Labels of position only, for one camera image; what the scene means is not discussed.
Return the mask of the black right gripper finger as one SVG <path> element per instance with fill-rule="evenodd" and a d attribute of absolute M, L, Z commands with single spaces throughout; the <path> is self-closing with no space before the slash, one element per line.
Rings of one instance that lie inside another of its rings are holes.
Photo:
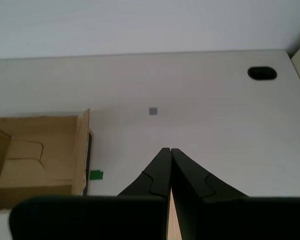
<path fill-rule="evenodd" d="M 300 240 L 300 197 L 251 197 L 173 148 L 171 187 L 184 240 Z"/>
<path fill-rule="evenodd" d="M 15 206 L 15 240 L 165 240 L 168 236 L 171 150 L 163 148 L 116 196 L 39 196 Z"/>

